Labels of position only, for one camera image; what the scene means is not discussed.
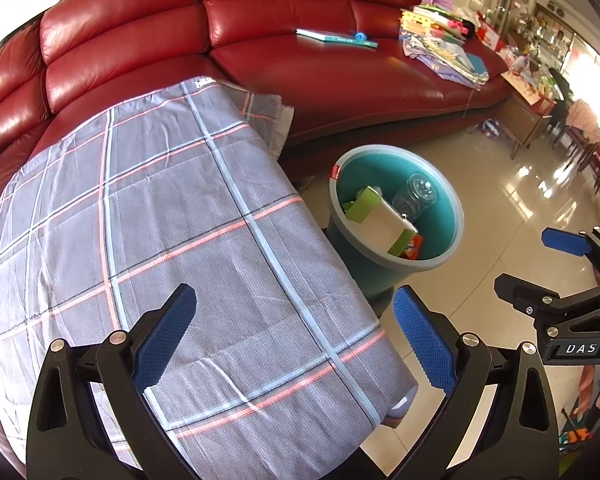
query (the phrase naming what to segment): pink stripe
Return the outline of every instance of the pink stripe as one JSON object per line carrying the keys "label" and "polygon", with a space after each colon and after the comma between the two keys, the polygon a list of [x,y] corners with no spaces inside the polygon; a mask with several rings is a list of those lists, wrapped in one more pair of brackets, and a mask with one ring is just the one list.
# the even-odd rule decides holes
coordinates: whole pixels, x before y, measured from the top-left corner
{"label": "pink stripe", "polygon": [[[254,218],[256,218],[256,219],[262,218],[263,216],[271,214],[274,211],[277,211],[278,209],[282,209],[285,205],[291,204],[293,202],[299,202],[300,200],[302,200],[302,198],[300,198],[299,196],[288,198],[284,202],[281,202],[269,209],[265,209],[264,211],[261,211],[258,215],[254,215]],[[210,240],[213,240],[214,238],[218,238],[220,235],[223,235],[230,231],[234,231],[237,228],[243,227],[244,225],[246,225],[244,220],[240,220],[240,221],[236,222],[235,224],[227,225],[226,227],[224,227],[218,231],[214,231],[213,233],[208,234],[207,236],[200,238],[199,240],[195,240],[190,244],[187,244],[185,246],[177,248],[176,250],[172,251],[171,253],[166,253],[163,256],[160,256],[160,257],[156,258],[155,260],[148,262],[147,264],[144,264],[142,267],[138,267],[137,269],[134,269],[131,272],[128,272],[127,274],[120,276],[118,278],[118,283],[124,282],[124,281],[128,280],[129,278],[132,278],[132,277],[140,274],[141,272],[145,272],[146,270],[151,269],[152,267],[155,267],[158,264],[161,264],[167,260],[171,260],[172,258],[179,256],[182,253],[190,251],[193,248],[196,248]]]}
{"label": "pink stripe", "polygon": [[[350,361],[354,357],[362,354],[362,352],[364,352],[365,350],[367,350],[368,348],[373,346],[375,343],[380,341],[385,335],[386,335],[386,333],[384,332],[384,330],[381,330],[375,336],[373,336],[369,341],[366,341],[363,345],[360,345],[355,350],[345,354],[342,357],[342,361],[343,362]],[[249,406],[248,408],[244,408],[243,410],[240,410],[239,412],[232,413],[231,415],[227,415],[223,418],[220,418],[218,420],[215,420],[215,421],[205,424],[203,426],[198,426],[198,427],[192,428],[190,430],[176,432],[175,433],[176,438],[180,440],[182,438],[186,438],[191,435],[203,433],[207,430],[212,430],[213,428],[217,428],[219,426],[224,426],[225,424],[227,424],[229,422],[233,422],[234,420],[238,420],[239,418],[243,418],[247,415],[251,415],[251,413],[256,413],[259,410],[266,408],[267,406],[270,406],[272,404],[275,404],[279,400],[282,400],[285,397],[288,397],[289,395],[294,394],[295,392],[297,392],[299,390],[302,390],[304,387],[308,386],[309,384],[315,383],[315,381],[317,381],[321,377],[324,377],[326,374],[333,372],[333,371],[334,371],[334,368],[331,364],[323,366],[317,372],[314,372],[312,375],[304,378],[303,380],[297,382],[296,384],[293,384],[292,386],[288,387],[286,390],[283,390],[282,392],[279,392],[279,393],[275,394],[274,396],[269,397],[266,400],[263,400],[262,402],[253,404],[252,405],[253,407]],[[128,444],[119,444],[117,446],[114,446],[114,449],[116,451],[128,451],[131,448],[128,446]]]}
{"label": "pink stripe", "polygon": [[[219,84],[212,84],[212,85],[209,85],[209,86],[205,86],[204,88],[198,90],[197,92],[193,92],[193,94],[187,94],[187,95],[183,95],[183,96],[180,96],[180,97],[174,97],[174,98],[171,98],[171,99],[166,99],[165,101],[161,102],[159,105],[157,105],[157,106],[155,106],[153,108],[149,108],[148,110],[145,110],[144,112],[140,112],[139,114],[136,114],[136,115],[133,115],[133,116],[131,116],[129,118],[126,118],[125,120],[120,121],[118,124],[114,124],[113,127],[115,128],[117,126],[120,126],[120,124],[128,123],[129,121],[131,121],[133,119],[136,119],[136,118],[141,117],[143,115],[146,115],[146,114],[148,114],[150,112],[153,112],[153,111],[157,110],[158,108],[162,108],[164,105],[167,105],[168,103],[173,103],[174,101],[182,101],[184,98],[186,98],[189,95],[191,95],[191,96],[197,95],[197,94],[200,94],[201,92],[204,92],[205,90],[209,90],[210,88],[219,87],[219,86],[220,86]],[[105,112],[102,112],[101,114],[106,113],[109,110],[111,110],[111,108],[108,108]],[[83,147],[85,144],[88,144],[92,140],[97,139],[98,137],[104,135],[104,133],[105,132],[100,132],[99,134],[96,134],[93,137],[91,137],[91,139],[85,140],[82,144],[80,144],[80,145],[76,146],[75,148],[72,148],[71,150],[63,153],[60,156],[60,158],[58,158],[55,161],[53,161],[49,165],[49,167],[51,168],[54,164],[57,164],[58,162],[60,162],[65,156],[69,155],[70,153],[73,153],[75,150],[77,150],[78,148]],[[41,170],[41,171],[37,172],[35,175],[33,175],[32,177],[29,177],[27,180],[25,180],[23,183],[21,183],[18,187],[16,187],[13,190],[13,193],[15,193],[17,190],[19,190],[25,184],[28,184],[29,182],[31,182],[33,179],[35,179],[37,176],[39,176],[43,171],[44,170]]]}
{"label": "pink stripe", "polygon": [[273,117],[269,117],[268,115],[250,114],[250,113],[247,113],[247,115],[248,115],[249,117],[257,117],[257,118],[259,118],[259,119],[264,119],[264,120],[266,120],[266,121],[276,121],[276,119],[275,119],[275,118],[273,118]]}
{"label": "pink stripe", "polygon": [[[219,138],[219,137],[224,137],[224,136],[227,136],[227,135],[229,135],[229,134],[232,134],[232,133],[234,133],[234,132],[237,132],[238,130],[241,130],[241,129],[243,129],[243,128],[248,128],[248,127],[249,127],[249,125],[248,125],[248,124],[239,124],[238,126],[234,126],[233,128],[231,128],[231,129],[229,129],[229,130],[227,130],[227,131],[225,131],[225,132],[222,132],[222,133],[220,133],[220,134],[216,134],[216,135],[214,135],[214,139],[217,139],[217,138]],[[97,138],[97,137],[101,136],[102,134],[103,134],[103,133],[101,133],[101,134],[98,134],[98,135],[97,135],[97,136],[95,136],[95,137],[92,137],[90,140],[87,140],[87,141],[83,142],[83,143],[82,143],[80,146],[83,146],[83,145],[85,145],[87,142],[90,142],[91,140],[93,140],[93,139],[95,139],[95,138]],[[203,144],[204,142],[205,142],[204,140],[199,140],[198,142],[194,142],[194,143],[190,144],[189,146],[184,146],[184,147],[182,147],[182,148],[179,148],[179,149],[177,149],[177,150],[174,150],[173,152],[170,152],[170,153],[165,153],[164,155],[162,155],[162,156],[159,156],[158,158],[156,158],[156,159],[154,159],[154,160],[150,160],[149,162],[147,162],[147,163],[143,164],[142,166],[138,166],[137,168],[134,168],[133,170],[130,170],[130,171],[127,171],[126,173],[122,173],[122,174],[120,174],[119,176],[117,176],[116,178],[114,178],[113,180],[111,180],[111,181],[110,181],[110,184],[114,184],[115,182],[118,182],[118,181],[122,180],[123,178],[126,178],[126,177],[128,177],[128,176],[130,176],[130,175],[133,175],[134,173],[137,173],[137,172],[138,172],[138,171],[140,171],[140,170],[144,170],[145,168],[148,168],[148,167],[150,167],[152,164],[155,164],[156,162],[160,162],[161,160],[164,160],[165,158],[169,158],[169,156],[171,156],[171,155],[176,155],[176,154],[178,154],[178,153],[185,152],[186,150],[189,150],[189,149],[191,149],[191,148],[195,148],[196,146],[199,146],[200,144]],[[67,152],[67,153],[65,153],[65,155],[66,155],[66,154],[68,154],[68,153],[74,152],[75,150],[77,150],[78,148],[80,148],[80,146],[76,146],[74,149],[70,150],[70,152]],[[60,216],[61,214],[64,214],[64,213],[66,213],[66,212],[67,212],[67,211],[69,211],[71,208],[73,208],[74,206],[77,206],[77,205],[78,205],[80,202],[82,202],[83,200],[85,200],[85,199],[87,199],[88,197],[90,197],[91,195],[93,195],[93,193],[95,193],[95,192],[96,192],[96,191],[93,191],[93,192],[91,192],[91,193],[89,193],[89,194],[87,194],[87,195],[83,196],[83,197],[82,197],[80,200],[77,200],[76,202],[73,202],[73,203],[71,203],[71,204],[67,205],[65,208],[63,208],[63,209],[61,209],[60,211],[56,212],[56,213],[55,213],[53,216],[49,217],[47,220],[45,220],[44,222],[42,222],[42,224],[40,224],[39,226],[37,226],[35,229],[37,230],[37,229],[39,229],[39,228],[41,228],[41,227],[44,227],[44,226],[45,226],[45,225],[47,225],[49,222],[51,222],[51,221],[52,221],[54,218],[57,218],[57,217],[58,217],[58,216]],[[3,250],[1,250],[1,251],[0,251],[0,256],[2,256],[2,255],[3,255],[3,254],[6,252],[6,251],[9,251],[10,249],[12,249],[12,248],[13,248],[15,245],[17,245],[17,244],[18,244],[18,243],[19,243],[21,240],[23,240],[24,238],[26,238],[28,235],[29,235],[29,232],[28,232],[28,231],[27,231],[26,233],[23,233],[23,234],[21,234],[21,235],[20,235],[18,238],[16,238],[14,241],[12,241],[10,244],[8,244],[8,245],[7,245],[7,246],[6,246],[6,247],[5,247]]]}
{"label": "pink stripe", "polygon": [[[257,220],[257,219],[263,218],[266,215],[269,215],[275,211],[278,211],[279,209],[282,209],[283,207],[285,207],[289,204],[292,204],[294,202],[301,202],[301,201],[302,201],[302,198],[300,198],[299,196],[289,197],[286,200],[283,200],[282,202],[276,204],[275,206],[272,206],[268,209],[265,209],[259,213],[254,214],[253,217]],[[186,246],[180,247],[179,249],[177,249],[171,253],[164,254],[163,256],[160,256],[156,260],[149,262],[142,267],[132,270],[131,272],[128,272],[127,274],[123,274],[122,276],[120,276],[118,278],[118,282],[119,283],[124,282],[125,280],[128,280],[129,278],[132,278],[134,276],[137,276],[138,274],[140,274],[141,272],[144,272],[145,270],[155,267],[157,264],[160,264],[166,260],[170,260],[171,258],[178,256],[179,254],[189,251],[195,247],[198,247],[198,246],[202,245],[203,243],[213,240],[214,238],[217,238],[224,233],[228,233],[237,228],[240,228],[243,225],[246,225],[244,220],[240,220],[240,221],[236,222],[235,224],[231,224],[229,226],[224,227],[223,229],[220,229],[220,230],[213,232],[203,238],[200,238],[200,240],[196,240]],[[7,339],[13,335],[19,334],[20,332],[24,332],[27,328],[36,326],[38,323],[41,323],[42,321],[44,321],[45,319],[48,319],[49,317],[57,316],[58,314],[60,314],[61,312],[64,312],[65,310],[71,308],[72,306],[78,305],[78,304],[82,303],[83,301],[86,301],[89,298],[92,298],[96,294],[101,293],[103,290],[108,290],[109,295],[110,295],[109,287],[110,287],[110,283],[107,282],[107,286],[101,285],[98,288],[93,289],[91,292],[88,292],[87,294],[85,294],[83,296],[79,296],[78,298],[75,298],[73,301],[70,301],[69,303],[66,303],[59,308],[54,308],[53,310],[47,310],[39,318],[36,318],[35,320],[28,322],[26,325],[23,325],[23,326],[20,326],[17,328],[13,328],[13,329],[8,330],[7,332],[1,334],[0,341],[2,341],[3,339]]]}
{"label": "pink stripe", "polygon": [[247,105],[249,104],[249,96],[250,96],[250,94],[247,94],[244,97],[244,104],[242,105],[242,114],[243,115],[247,113]]}
{"label": "pink stripe", "polygon": [[[248,126],[249,126],[248,124],[240,124],[239,126],[231,128],[230,130],[227,130],[225,132],[215,135],[214,139],[227,136],[229,134],[237,132],[238,130],[247,128]],[[149,162],[144,163],[142,166],[138,166],[137,168],[134,168],[133,170],[127,171],[126,173],[123,173],[120,176],[117,176],[116,178],[114,178],[113,180],[110,181],[110,184],[114,184],[115,182],[117,182],[125,177],[133,175],[134,173],[137,173],[138,171],[145,170],[146,168],[150,167],[152,164],[155,164],[156,162],[165,160],[166,158],[169,158],[170,156],[173,156],[173,155],[177,155],[178,153],[186,152],[187,150],[190,150],[191,148],[195,148],[196,146],[200,146],[200,144],[204,144],[204,143],[205,143],[204,139],[198,140],[197,142],[193,142],[189,146],[183,146],[182,148],[173,150],[172,152],[165,153],[164,155],[161,155],[158,158],[154,158],[154,160],[150,160]]]}

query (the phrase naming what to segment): light blue stripe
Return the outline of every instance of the light blue stripe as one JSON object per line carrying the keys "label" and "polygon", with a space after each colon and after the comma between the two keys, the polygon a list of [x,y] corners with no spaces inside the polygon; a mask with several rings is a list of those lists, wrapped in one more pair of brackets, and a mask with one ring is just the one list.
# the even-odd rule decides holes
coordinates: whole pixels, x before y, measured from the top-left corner
{"label": "light blue stripe", "polygon": [[196,122],[198,123],[198,126],[199,126],[200,130],[202,131],[202,134],[205,136],[206,143],[208,144],[209,149],[211,150],[211,153],[212,153],[214,159],[216,160],[218,169],[220,170],[220,173],[222,174],[222,177],[224,178],[225,183],[229,187],[232,197],[234,198],[235,203],[237,204],[238,208],[240,209],[240,212],[243,215],[244,220],[247,223],[254,239],[258,243],[258,245],[260,247],[260,251],[262,252],[263,256],[266,257],[267,261],[269,262],[269,266],[274,271],[276,277],[278,278],[278,281],[280,282],[280,285],[282,286],[283,290],[285,291],[285,294],[287,295],[287,297],[289,298],[289,300],[291,301],[293,306],[298,311],[298,314],[300,315],[302,321],[307,326],[307,328],[309,329],[311,334],[314,336],[314,339],[318,342],[318,344],[320,345],[322,350],[329,356],[329,359],[331,360],[331,362],[333,362],[336,373],[339,375],[339,377],[343,381],[343,383],[348,387],[349,391],[351,392],[353,397],[357,400],[358,404],[365,411],[366,416],[368,416],[369,420],[372,423],[372,427],[376,428],[377,426],[380,425],[380,422],[381,422],[380,416],[378,415],[376,408],[373,406],[373,404],[371,403],[369,398],[366,396],[366,393],[362,390],[362,388],[360,388],[360,385],[356,382],[355,378],[351,375],[348,368],[340,360],[337,352],[335,351],[333,346],[331,346],[331,343],[329,343],[329,340],[326,338],[326,336],[322,332],[320,326],[314,319],[314,316],[312,316],[311,311],[309,311],[307,306],[304,304],[304,301],[302,300],[302,298],[296,291],[295,287],[291,283],[291,280],[289,280],[289,277],[286,275],[285,270],[282,268],[282,265],[280,265],[278,258],[276,257],[273,250],[271,249],[269,242],[267,242],[267,239],[265,238],[264,233],[261,231],[260,226],[258,225],[258,223],[255,221],[255,219],[251,215],[251,212],[249,211],[249,208],[247,207],[247,204],[244,201],[244,198],[242,197],[240,190],[238,190],[238,187],[237,187],[235,181],[233,180],[233,177],[231,176],[229,169],[227,168],[226,164],[224,163],[224,159],[222,158],[222,155],[219,152],[218,147],[216,146],[216,143],[214,142],[212,136],[209,134],[208,130],[206,129],[204,121],[202,120],[202,117],[200,116],[200,113],[199,113],[198,109],[196,108],[196,105],[194,104],[193,99],[187,93],[187,89],[182,83],[180,83],[180,88],[182,89],[183,94],[186,96],[186,101],[189,104],[189,107],[191,108],[193,116],[195,117]]}
{"label": "light blue stripe", "polygon": [[15,238],[14,240],[12,240],[11,242],[8,243],[8,245],[0,251],[0,258],[2,256],[4,256],[4,253],[6,253],[7,251],[12,250],[17,244],[19,244],[21,241],[23,241],[25,238],[27,238],[31,234],[32,231],[35,231],[35,229],[37,229],[38,227],[40,227],[40,225],[42,225],[44,222],[46,222],[47,220],[49,220],[57,212],[59,212],[60,210],[64,209],[65,207],[71,206],[75,202],[78,202],[78,200],[80,200],[81,198],[83,198],[85,195],[88,195],[89,193],[92,193],[93,191],[96,191],[97,189],[98,189],[98,186],[94,186],[91,189],[88,189],[87,191],[85,191],[84,193],[81,193],[80,195],[78,195],[74,199],[70,200],[66,204],[64,204],[64,205],[62,205],[62,206],[54,209],[51,213],[49,213],[48,215],[46,215],[43,219],[38,220],[35,224],[32,225],[32,227],[30,229],[30,232],[25,232],[25,233],[21,234],[20,236],[18,236],[17,238]]}
{"label": "light blue stripe", "polygon": [[[40,184],[38,185],[38,192],[36,193],[36,199],[33,203],[33,211],[31,212],[31,222],[29,222],[29,234],[27,235],[27,245],[26,245],[26,253],[27,260],[25,265],[25,273],[24,273],[24,305],[25,305],[25,313],[27,315],[26,319],[29,319],[31,310],[29,306],[29,271],[31,270],[31,251],[29,250],[29,246],[31,245],[31,235],[33,234],[33,219],[36,217],[36,209],[40,204],[40,191],[45,183],[46,170],[49,168],[49,161],[51,160],[51,152],[46,154],[46,164],[45,169],[42,172],[42,177],[40,178]],[[36,352],[35,344],[32,344],[29,341],[29,330],[26,331],[27,335],[27,343],[29,345],[29,354],[31,355],[31,362],[34,363],[37,367],[42,368],[42,364],[39,362],[38,353]]]}
{"label": "light blue stripe", "polygon": [[[231,126],[226,127],[224,130],[221,130],[220,132],[214,134],[214,136],[218,136],[220,134],[225,133],[226,131],[230,130],[231,128],[235,128],[236,126],[240,126],[241,124],[246,124],[244,121],[236,121],[234,124],[232,124]],[[148,162],[151,162],[152,160],[155,160],[156,158],[160,158],[161,156],[167,155],[167,153],[171,153],[171,152],[175,152],[181,148],[186,148],[187,146],[190,146],[192,144],[195,144],[196,142],[200,142],[200,140],[204,140],[205,137],[198,137],[197,139],[193,139],[193,140],[188,140],[187,142],[183,142],[182,144],[178,144],[177,146],[174,146],[173,148],[167,148],[166,150],[164,150],[163,152],[157,153],[157,155],[153,155],[150,158],[148,158],[147,160],[144,160],[142,162],[138,162],[137,164],[134,164],[133,166],[131,166],[130,168],[126,168],[125,171],[122,171],[119,174],[113,175],[110,179],[116,179],[119,176],[122,176],[126,173],[128,173],[129,171],[133,171],[135,168],[139,168],[140,166],[142,166],[143,164],[147,164]]]}
{"label": "light blue stripe", "polygon": [[[341,343],[338,346],[336,346],[335,351],[339,354],[339,353],[345,351],[346,349],[349,349],[350,347],[352,347],[353,345],[355,345],[356,343],[358,343],[359,341],[363,340],[365,337],[370,335],[372,332],[377,330],[379,327],[380,327],[379,322],[373,323],[373,325],[370,325],[370,326],[362,329],[356,335],[346,339],[344,341],[344,343]],[[265,386],[246,394],[244,397],[247,399],[248,402],[251,402],[252,400],[255,400],[259,397],[262,397],[262,396],[268,394],[269,392],[272,392],[273,390],[279,388],[280,386],[283,386],[284,384],[287,384],[287,383],[293,381],[294,379],[304,375],[305,373],[309,372],[310,370],[313,370],[315,367],[321,365],[327,359],[328,359],[327,354],[323,353],[320,357],[315,358],[313,361],[310,361],[305,366],[297,368],[293,372],[290,372],[282,377],[277,378],[275,381],[271,381],[269,384],[266,384]],[[241,406],[242,404],[244,404],[243,399],[234,399],[231,402],[226,402],[224,404],[221,404],[220,406],[216,406],[214,408],[211,408],[210,410],[206,410],[206,412],[188,416],[187,418],[183,418],[183,419],[177,420],[175,422],[170,422],[166,425],[163,425],[163,428],[166,431],[179,430],[180,428],[184,428],[185,426],[190,426],[191,424],[195,424],[197,422],[200,422],[201,420],[205,420],[206,418],[218,415],[219,413],[223,413],[223,412],[227,412],[228,410],[232,410],[232,409],[236,408],[237,406]],[[112,437],[111,441],[112,442],[122,442],[124,439],[125,439],[125,437],[120,435],[120,436]]]}
{"label": "light blue stripe", "polygon": [[118,280],[116,279],[116,261],[113,255],[113,237],[111,231],[111,204],[109,201],[109,175],[111,172],[111,143],[113,138],[113,127],[114,127],[114,110],[115,108],[111,108],[109,110],[109,129],[107,131],[107,155],[106,155],[106,166],[104,173],[104,221],[105,221],[105,229],[104,229],[104,237],[107,245],[107,261],[109,263],[109,276],[111,282],[111,288],[113,289],[113,294],[115,295],[114,306],[116,307],[116,311],[118,313],[118,319],[120,320],[120,328],[125,331],[129,331],[129,322],[126,318],[125,307],[122,303],[122,295],[120,294],[120,287],[118,286]]}
{"label": "light blue stripe", "polygon": [[[120,286],[118,285],[118,279],[116,278],[116,274],[117,274],[116,261],[114,259],[114,253],[113,253],[113,238],[112,238],[112,229],[111,229],[111,209],[110,209],[111,206],[110,206],[110,202],[109,202],[109,181],[110,181],[110,174],[111,174],[111,145],[113,142],[113,128],[115,127],[114,111],[115,111],[115,108],[111,108],[109,110],[110,126],[107,131],[107,154],[106,154],[106,162],[105,162],[105,174],[104,174],[105,186],[104,186],[104,196],[103,196],[104,219],[105,219],[104,235],[105,235],[105,240],[106,240],[106,245],[107,245],[107,260],[109,262],[109,275],[110,275],[111,288],[113,288],[113,293],[115,295],[115,299],[114,299],[113,303],[114,303],[114,305],[116,307],[116,311],[118,313],[118,319],[120,320],[120,327],[122,328],[122,330],[125,330],[128,332],[129,331],[129,322],[128,322],[128,319],[126,318],[125,306],[122,303],[122,295],[120,294]],[[154,411],[155,415],[158,417],[160,424],[162,426],[164,426],[167,423],[167,418],[164,415],[164,412],[163,412],[162,408],[160,407],[160,404],[158,403],[157,399],[155,398],[155,395],[154,395],[154,392],[152,391],[152,389],[147,388],[144,391],[143,395],[144,395],[146,402],[149,404],[149,406]],[[186,456],[187,454],[185,453],[185,450],[182,447],[182,444],[180,444],[180,442],[178,441],[176,434],[173,431],[168,431],[167,436],[169,437],[169,439],[171,440],[171,442],[173,443],[175,448],[178,450],[178,452],[182,456]]]}

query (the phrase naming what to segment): plaid fabric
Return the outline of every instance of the plaid fabric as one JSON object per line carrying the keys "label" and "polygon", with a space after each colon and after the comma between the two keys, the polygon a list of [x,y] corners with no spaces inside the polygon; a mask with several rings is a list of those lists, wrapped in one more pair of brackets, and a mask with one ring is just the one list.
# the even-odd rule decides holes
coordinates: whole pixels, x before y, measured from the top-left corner
{"label": "plaid fabric", "polygon": [[267,153],[281,114],[279,98],[195,78],[105,110],[10,181],[0,419],[21,460],[51,341],[128,330],[183,282],[196,316],[144,396],[202,478],[320,478],[408,408],[415,381]]}

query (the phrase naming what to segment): wooden table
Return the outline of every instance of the wooden table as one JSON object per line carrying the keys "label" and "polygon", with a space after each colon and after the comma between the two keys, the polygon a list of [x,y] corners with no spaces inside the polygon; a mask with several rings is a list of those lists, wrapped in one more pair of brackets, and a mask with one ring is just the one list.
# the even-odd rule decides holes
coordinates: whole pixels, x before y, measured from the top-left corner
{"label": "wooden table", "polygon": [[507,136],[514,142],[511,151],[511,158],[514,158],[520,146],[528,148],[531,142],[544,132],[551,115],[541,115],[533,112],[529,103],[514,90],[511,96],[496,111],[495,119],[498,120]]}

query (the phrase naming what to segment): tiled floor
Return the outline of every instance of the tiled floor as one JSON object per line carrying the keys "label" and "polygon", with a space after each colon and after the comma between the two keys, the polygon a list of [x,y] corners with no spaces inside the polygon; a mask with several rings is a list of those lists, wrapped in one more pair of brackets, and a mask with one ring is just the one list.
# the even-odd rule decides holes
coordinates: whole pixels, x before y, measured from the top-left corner
{"label": "tiled floor", "polygon": [[[489,345],[515,348],[535,341],[532,319],[499,300],[493,280],[503,272],[538,283],[565,296],[596,285],[584,258],[545,248],[540,234],[547,226],[571,231],[600,225],[600,196],[582,174],[564,169],[565,151],[539,139],[510,160],[510,141],[491,140],[465,131],[412,146],[432,162],[454,186],[465,215],[462,243],[443,266],[410,276],[409,283],[425,304],[443,312],[458,332],[475,332]],[[318,224],[328,221],[327,177],[319,176],[302,194]],[[443,398],[432,388],[402,335],[391,309],[381,323],[420,389],[405,420],[397,428],[378,428],[363,444],[389,473],[416,442]],[[555,407],[573,403],[580,367],[548,367]],[[495,386],[482,396],[477,415],[455,461],[465,460],[486,419]]]}

